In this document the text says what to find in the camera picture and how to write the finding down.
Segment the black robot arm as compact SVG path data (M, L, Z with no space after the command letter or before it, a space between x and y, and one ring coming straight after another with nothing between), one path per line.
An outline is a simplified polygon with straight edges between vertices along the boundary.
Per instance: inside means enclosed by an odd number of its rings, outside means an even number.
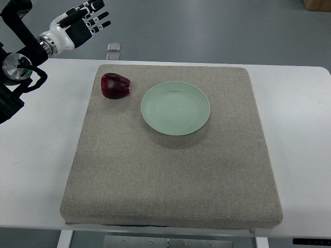
M46 36L35 38L23 23L22 18L31 9L31 1L9 1L1 11L5 24L25 45L21 50L9 53L1 44L1 123L8 121L24 106L20 99L22 94L45 83L48 75L38 66L58 52L54 41Z

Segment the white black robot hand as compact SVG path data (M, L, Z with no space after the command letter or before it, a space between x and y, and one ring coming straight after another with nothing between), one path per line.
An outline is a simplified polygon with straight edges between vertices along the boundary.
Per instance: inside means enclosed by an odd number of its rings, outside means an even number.
M111 24L106 20L109 13L100 12L104 6L104 1L85 1L55 18L49 30L40 35L40 39L50 46L51 56L80 47L94 34L108 27Z

